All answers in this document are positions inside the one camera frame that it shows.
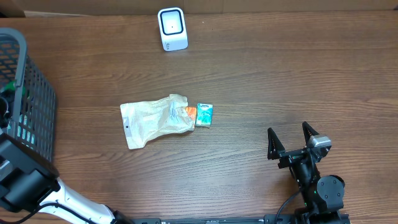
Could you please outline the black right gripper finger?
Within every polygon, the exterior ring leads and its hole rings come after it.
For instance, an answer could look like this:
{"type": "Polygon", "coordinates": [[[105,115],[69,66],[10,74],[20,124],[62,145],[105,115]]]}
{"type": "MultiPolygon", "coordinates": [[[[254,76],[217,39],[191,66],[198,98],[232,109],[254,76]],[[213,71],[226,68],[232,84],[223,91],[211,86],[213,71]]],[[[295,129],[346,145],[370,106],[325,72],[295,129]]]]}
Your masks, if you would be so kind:
{"type": "Polygon", "coordinates": [[[277,137],[276,133],[272,128],[267,130],[268,134],[268,159],[279,159],[280,155],[285,152],[285,147],[277,137]]]}
{"type": "Polygon", "coordinates": [[[308,142],[312,136],[319,135],[319,133],[317,131],[315,131],[306,121],[304,121],[302,123],[302,129],[303,129],[306,144],[308,144],[308,142]]]}

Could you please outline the teal tissue pack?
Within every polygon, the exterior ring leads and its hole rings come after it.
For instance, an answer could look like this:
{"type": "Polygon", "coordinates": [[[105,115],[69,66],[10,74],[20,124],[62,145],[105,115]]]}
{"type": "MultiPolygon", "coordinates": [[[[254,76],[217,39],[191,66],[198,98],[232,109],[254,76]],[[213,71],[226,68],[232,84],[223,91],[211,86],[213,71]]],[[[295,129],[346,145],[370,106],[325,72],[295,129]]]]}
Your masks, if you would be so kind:
{"type": "Polygon", "coordinates": [[[196,126],[209,128],[212,123],[213,105],[198,103],[196,126]]]}

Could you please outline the orange tissue pack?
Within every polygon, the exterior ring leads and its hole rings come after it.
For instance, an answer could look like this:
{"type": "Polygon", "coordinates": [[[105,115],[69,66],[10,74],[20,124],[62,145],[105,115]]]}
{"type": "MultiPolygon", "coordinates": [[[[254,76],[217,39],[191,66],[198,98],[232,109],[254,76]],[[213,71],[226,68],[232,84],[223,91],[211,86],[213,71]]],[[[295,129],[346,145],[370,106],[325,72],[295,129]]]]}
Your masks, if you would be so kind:
{"type": "Polygon", "coordinates": [[[193,122],[196,122],[196,118],[197,118],[197,108],[196,107],[191,107],[188,106],[185,108],[185,111],[187,112],[187,114],[189,115],[189,117],[193,120],[193,122]]]}

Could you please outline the beige plastic pouch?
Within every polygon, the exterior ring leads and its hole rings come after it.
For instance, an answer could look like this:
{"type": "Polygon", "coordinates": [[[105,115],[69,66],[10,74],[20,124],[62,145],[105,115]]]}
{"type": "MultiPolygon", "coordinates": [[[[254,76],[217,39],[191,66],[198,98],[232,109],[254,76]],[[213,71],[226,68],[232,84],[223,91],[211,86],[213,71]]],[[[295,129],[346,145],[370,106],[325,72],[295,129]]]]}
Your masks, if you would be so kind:
{"type": "Polygon", "coordinates": [[[178,94],[156,101],[120,105],[124,134],[129,149],[141,149],[147,142],[167,134],[194,130],[194,120],[186,112],[188,99],[178,94]]]}

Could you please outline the green capped bottle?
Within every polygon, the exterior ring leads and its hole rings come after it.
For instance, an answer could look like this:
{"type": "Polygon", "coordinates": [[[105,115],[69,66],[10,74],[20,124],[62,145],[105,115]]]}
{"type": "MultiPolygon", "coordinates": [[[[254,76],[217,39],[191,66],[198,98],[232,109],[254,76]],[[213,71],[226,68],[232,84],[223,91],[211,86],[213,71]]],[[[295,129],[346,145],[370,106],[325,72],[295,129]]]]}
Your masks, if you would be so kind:
{"type": "Polygon", "coordinates": [[[12,81],[12,82],[9,82],[8,84],[6,84],[6,86],[4,86],[1,89],[1,93],[7,93],[7,94],[13,93],[13,94],[15,94],[18,88],[21,88],[22,89],[22,94],[25,95],[25,87],[24,86],[16,86],[16,82],[15,81],[12,81]]]}

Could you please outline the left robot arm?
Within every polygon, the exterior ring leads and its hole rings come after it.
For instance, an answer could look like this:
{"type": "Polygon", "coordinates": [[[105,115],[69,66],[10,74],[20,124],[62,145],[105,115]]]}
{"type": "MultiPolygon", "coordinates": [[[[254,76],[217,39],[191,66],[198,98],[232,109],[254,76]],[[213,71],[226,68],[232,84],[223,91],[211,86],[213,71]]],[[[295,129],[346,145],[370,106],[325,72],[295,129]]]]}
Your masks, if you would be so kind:
{"type": "Polygon", "coordinates": [[[121,212],[68,187],[53,164],[29,146],[1,133],[1,207],[10,212],[48,213],[70,223],[132,223],[121,212]]]}

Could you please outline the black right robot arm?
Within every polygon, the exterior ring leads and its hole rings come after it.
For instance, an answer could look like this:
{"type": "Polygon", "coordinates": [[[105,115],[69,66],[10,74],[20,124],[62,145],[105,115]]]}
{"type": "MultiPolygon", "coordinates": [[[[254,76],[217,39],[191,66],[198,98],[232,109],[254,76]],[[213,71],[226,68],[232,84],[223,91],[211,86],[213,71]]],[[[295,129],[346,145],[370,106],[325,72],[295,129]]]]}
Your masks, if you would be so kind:
{"type": "Polygon", "coordinates": [[[315,131],[306,121],[302,123],[305,145],[301,149],[286,151],[272,128],[267,130],[269,160],[278,160],[280,169],[289,168],[298,191],[290,196],[275,215],[266,215],[266,223],[349,223],[348,215],[341,215],[344,207],[345,182],[337,175],[321,176],[316,163],[331,149],[331,139],[315,131]],[[301,195],[303,208],[294,214],[281,213],[297,195],[301,195]]]}

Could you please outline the white barcode scanner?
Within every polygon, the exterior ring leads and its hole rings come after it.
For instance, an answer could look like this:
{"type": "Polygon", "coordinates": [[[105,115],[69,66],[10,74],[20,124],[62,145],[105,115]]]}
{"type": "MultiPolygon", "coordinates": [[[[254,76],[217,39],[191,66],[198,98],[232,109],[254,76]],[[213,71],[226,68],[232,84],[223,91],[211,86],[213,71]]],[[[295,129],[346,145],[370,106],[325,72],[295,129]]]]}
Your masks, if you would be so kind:
{"type": "Polygon", "coordinates": [[[160,37],[166,52],[188,47],[184,13],[179,7],[161,9],[157,15],[160,37]]]}

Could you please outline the grey plastic mesh basket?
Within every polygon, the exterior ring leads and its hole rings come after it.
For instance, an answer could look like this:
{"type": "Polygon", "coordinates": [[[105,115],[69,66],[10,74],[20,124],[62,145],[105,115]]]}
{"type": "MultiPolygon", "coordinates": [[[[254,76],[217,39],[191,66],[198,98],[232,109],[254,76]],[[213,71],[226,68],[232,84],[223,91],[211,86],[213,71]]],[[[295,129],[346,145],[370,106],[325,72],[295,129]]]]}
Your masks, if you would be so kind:
{"type": "Polygon", "coordinates": [[[16,29],[1,29],[1,89],[9,82],[25,95],[1,93],[1,132],[48,161],[53,160],[57,99],[55,90],[27,54],[27,42],[16,29]]]}

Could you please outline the cardboard backdrop panel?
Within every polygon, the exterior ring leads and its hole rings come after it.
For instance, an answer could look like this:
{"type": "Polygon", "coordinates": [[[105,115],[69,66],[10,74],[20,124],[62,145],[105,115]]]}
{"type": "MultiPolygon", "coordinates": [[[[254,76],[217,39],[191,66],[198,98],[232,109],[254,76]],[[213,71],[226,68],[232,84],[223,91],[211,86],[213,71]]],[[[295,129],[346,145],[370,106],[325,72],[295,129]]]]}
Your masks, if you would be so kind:
{"type": "Polygon", "coordinates": [[[186,14],[393,10],[397,0],[1,0],[7,17],[157,14],[179,7],[186,14]]]}

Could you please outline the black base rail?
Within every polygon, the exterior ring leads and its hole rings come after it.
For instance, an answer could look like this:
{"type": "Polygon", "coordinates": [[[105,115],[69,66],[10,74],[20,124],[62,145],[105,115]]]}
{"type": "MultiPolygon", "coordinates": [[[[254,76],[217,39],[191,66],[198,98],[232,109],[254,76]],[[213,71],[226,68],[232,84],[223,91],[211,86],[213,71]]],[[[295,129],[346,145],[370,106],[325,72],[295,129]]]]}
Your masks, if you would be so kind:
{"type": "MultiPolygon", "coordinates": [[[[264,215],[263,217],[235,217],[235,218],[187,218],[187,219],[159,219],[159,218],[132,218],[135,224],[275,224],[276,215],[264,215]]],[[[320,217],[312,217],[309,222],[301,222],[294,215],[279,215],[278,224],[294,224],[294,223],[342,223],[350,224],[348,215],[324,215],[320,217]]]]}

